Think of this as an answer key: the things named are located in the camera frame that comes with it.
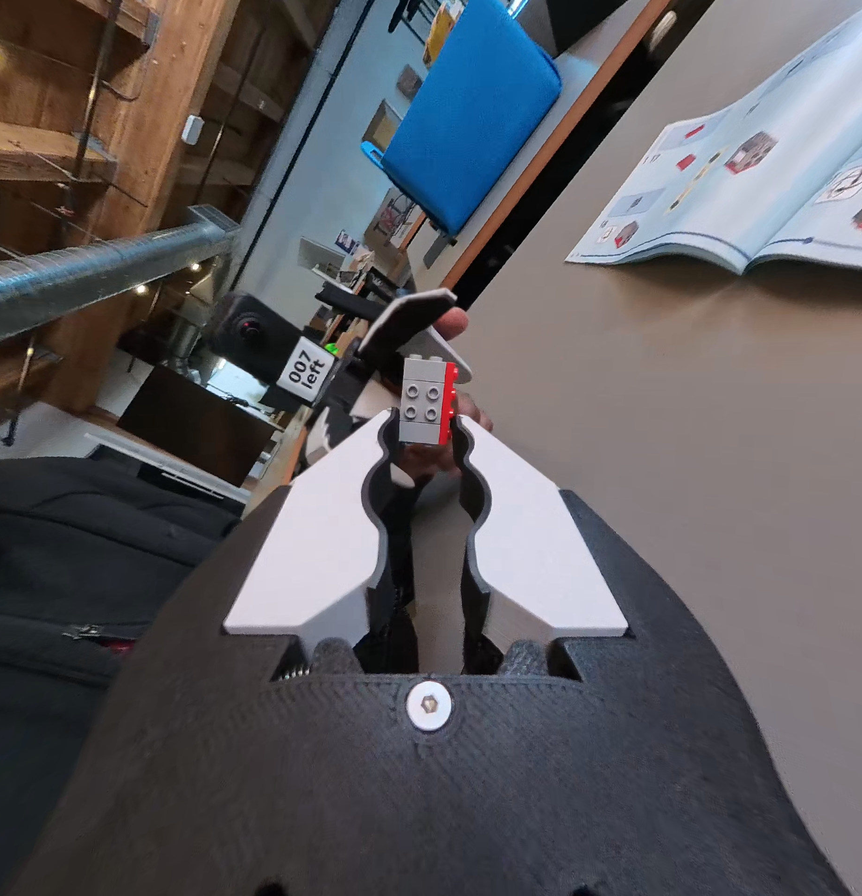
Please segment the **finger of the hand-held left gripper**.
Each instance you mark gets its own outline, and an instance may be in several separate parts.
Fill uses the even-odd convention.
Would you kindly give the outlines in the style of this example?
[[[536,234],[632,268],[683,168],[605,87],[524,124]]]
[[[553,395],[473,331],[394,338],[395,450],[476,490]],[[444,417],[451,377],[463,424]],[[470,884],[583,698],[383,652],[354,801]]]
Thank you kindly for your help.
[[[397,349],[402,361],[394,361],[392,382],[401,385],[402,379],[420,384],[444,385],[448,365],[456,368],[455,385],[466,385],[473,378],[472,370],[459,353],[434,328],[414,335]]]
[[[397,349],[456,305],[447,288],[436,288],[396,298],[373,321],[358,348],[361,359],[390,359]]]

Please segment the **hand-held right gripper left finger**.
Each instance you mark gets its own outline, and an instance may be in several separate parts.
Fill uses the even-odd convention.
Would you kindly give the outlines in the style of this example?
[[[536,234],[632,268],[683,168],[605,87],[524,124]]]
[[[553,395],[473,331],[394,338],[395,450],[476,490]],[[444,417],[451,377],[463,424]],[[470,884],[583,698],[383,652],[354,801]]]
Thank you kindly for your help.
[[[310,672],[337,639],[370,674],[412,672],[412,623],[395,569],[391,507],[399,412],[383,409],[285,492],[279,513],[223,622],[229,635],[288,639],[274,676]]]

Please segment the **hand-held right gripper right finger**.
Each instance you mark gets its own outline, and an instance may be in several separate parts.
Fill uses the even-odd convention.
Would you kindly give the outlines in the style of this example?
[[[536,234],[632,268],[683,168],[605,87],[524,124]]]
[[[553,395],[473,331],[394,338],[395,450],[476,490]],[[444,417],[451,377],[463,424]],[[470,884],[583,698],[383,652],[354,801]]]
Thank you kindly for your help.
[[[494,673],[518,642],[623,637],[629,624],[569,507],[572,493],[468,417],[451,427],[471,520],[460,580],[463,663]]]

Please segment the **grey red toy brick assembly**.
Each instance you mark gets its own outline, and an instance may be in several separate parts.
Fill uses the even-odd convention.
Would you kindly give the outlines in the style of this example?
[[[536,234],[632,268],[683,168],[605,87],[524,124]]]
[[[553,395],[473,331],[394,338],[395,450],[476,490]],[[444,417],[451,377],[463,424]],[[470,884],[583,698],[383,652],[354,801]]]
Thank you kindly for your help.
[[[459,366],[440,357],[412,355],[404,361],[399,441],[444,446],[456,414]]]

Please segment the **person's left hand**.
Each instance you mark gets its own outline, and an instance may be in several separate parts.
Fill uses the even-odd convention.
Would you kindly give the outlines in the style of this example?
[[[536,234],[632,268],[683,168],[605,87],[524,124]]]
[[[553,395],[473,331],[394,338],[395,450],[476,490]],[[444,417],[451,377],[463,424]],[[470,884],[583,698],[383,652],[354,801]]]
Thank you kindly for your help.
[[[460,308],[450,308],[435,322],[434,327],[445,341],[451,342],[468,329],[469,323],[467,312]],[[479,408],[472,396],[464,390],[458,390],[457,394],[457,414],[469,417],[482,429],[492,432],[491,418]],[[407,445],[401,455],[399,467],[416,483],[420,479],[435,476],[440,472],[459,472],[450,443],[436,446]]]

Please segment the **dark brown cabinet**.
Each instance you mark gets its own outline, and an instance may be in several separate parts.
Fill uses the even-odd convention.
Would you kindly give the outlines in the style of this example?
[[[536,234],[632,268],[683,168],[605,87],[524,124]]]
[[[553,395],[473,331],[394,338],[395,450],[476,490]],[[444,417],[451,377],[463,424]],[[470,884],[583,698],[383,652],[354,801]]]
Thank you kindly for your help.
[[[151,370],[118,426],[234,487],[278,431],[164,366]]]

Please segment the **blue fabric box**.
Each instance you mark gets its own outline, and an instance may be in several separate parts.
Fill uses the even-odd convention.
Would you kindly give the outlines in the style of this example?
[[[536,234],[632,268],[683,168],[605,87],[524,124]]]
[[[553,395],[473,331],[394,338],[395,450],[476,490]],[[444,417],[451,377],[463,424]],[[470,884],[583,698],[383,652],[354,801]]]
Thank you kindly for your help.
[[[469,2],[387,149],[361,150],[455,238],[561,88],[552,58],[502,4]]]

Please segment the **toy brick instruction booklet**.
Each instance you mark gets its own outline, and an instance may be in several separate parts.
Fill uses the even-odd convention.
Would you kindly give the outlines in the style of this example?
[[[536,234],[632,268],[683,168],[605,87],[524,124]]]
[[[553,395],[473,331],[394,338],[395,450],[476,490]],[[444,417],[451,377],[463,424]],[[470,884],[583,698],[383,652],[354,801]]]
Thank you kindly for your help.
[[[665,127],[566,263],[862,271],[862,11],[731,106]]]

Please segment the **grey table with wooden edge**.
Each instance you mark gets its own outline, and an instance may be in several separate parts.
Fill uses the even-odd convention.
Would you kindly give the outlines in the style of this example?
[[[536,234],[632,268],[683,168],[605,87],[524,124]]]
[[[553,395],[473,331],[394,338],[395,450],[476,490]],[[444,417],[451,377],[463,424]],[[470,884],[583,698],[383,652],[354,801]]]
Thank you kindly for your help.
[[[435,251],[436,235],[421,215],[406,236],[396,273],[420,288],[457,282],[494,238],[571,132],[673,2],[628,1],[555,59],[562,90],[537,129],[465,224],[455,243]]]

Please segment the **black monitor panel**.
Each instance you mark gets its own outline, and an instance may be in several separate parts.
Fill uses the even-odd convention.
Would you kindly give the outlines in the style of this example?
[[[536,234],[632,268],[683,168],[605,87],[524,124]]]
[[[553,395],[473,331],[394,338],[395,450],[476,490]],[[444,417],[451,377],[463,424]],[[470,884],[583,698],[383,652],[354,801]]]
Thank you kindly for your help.
[[[526,1],[516,21],[527,36],[556,58],[601,24],[623,1]]]

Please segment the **silver ventilation duct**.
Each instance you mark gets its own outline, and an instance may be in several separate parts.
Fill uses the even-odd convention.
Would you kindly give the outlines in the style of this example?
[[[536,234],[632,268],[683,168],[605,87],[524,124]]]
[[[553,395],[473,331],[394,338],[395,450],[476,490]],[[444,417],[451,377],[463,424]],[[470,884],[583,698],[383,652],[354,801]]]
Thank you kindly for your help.
[[[228,253],[240,229],[198,205],[179,227],[0,262],[0,342]]]

